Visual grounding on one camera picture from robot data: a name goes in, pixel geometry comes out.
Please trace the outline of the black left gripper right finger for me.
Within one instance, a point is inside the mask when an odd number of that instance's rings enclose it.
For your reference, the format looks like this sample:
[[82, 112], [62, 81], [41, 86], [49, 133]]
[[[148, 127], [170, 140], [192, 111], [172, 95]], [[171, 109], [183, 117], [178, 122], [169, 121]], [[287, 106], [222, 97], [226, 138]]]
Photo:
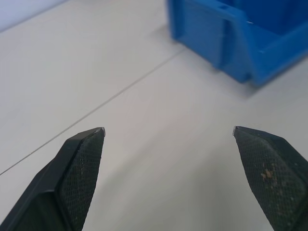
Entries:
[[275, 231], [308, 229], [308, 162], [284, 138], [235, 126], [252, 193]]

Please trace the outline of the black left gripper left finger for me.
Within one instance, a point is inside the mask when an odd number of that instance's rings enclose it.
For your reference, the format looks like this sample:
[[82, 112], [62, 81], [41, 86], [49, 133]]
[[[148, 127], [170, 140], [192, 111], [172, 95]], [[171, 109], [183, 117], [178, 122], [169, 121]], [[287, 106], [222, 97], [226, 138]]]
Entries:
[[80, 231], [95, 192], [105, 129], [67, 139], [32, 179], [0, 225], [2, 231]]

